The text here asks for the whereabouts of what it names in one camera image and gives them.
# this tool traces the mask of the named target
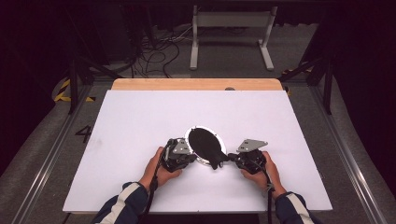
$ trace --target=table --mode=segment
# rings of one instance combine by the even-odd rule
[[[236,91],[219,91],[229,87]],[[268,141],[261,149],[271,153],[285,188],[303,194],[311,210],[332,209],[288,96],[276,79],[175,78],[114,82],[64,211],[96,213],[120,193],[124,182],[140,178],[158,146],[184,136],[192,124],[214,130],[228,153],[235,152],[244,138]],[[266,201],[259,195],[234,163],[224,162],[212,170],[194,162],[177,180],[156,191],[150,213],[260,213],[266,210]]]

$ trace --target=white board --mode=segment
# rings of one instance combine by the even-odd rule
[[[260,149],[270,153],[284,187],[302,194],[308,209],[332,209],[284,91],[108,91],[64,211],[96,213],[122,184],[140,179],[158,147],[195,125],[217,133],[227,153],[247,138],[268,142]],[[150,209],[152,214],[262,211],[261,191],[231,161],[217,170],[191,163],[156,191]]]

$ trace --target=dark wall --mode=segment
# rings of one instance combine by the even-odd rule
[[[67,60],[56,20],[39,1],[0,3],[0,174],[54,107]]]
[[[396,17],[378,3],[350,4],[346,12],[351,32],[334,75],[361,141],[396,195]]]

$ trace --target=sleeve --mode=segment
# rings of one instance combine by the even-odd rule
[[[122,192],[109,199],[92,223],[137,223],[138,216],[143,213],[148,203],[146,189],[137,182],[126,183],[122,186]]]
[[[282,224],[321,224],[320,220],[306,209],[304,198],[293,192],[279,195],[275,201],[276,216]]]

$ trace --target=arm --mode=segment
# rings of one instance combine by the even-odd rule
[[[302,221],[305,221],[304,223],[321,223],[306,209],[304,198],[301,195],[285,190],[280,182],[279,171],[270,155],[266,151],[262,154],[267,160],[265,170],[274,185],[272,196],[275,200],[276,216],[280,223],[292,224],[302,223]],[[267,178],[263,172],[251,175],[249,172],[241,170],[241,173],[245,178],[254,181],[260,189],[267,190]]]
[[[148,203],[149,184],[154,177],[155,168],[162,152],[163,147],[159,147],[155,156],[148,162],[145,173],[139,182],[124,184],[122,192],[103,205],[92,223],[137,223],[138,216],[143,213]],[[157,172],[158,187],[180,174],[181,170],[169,173],[160,166]]]

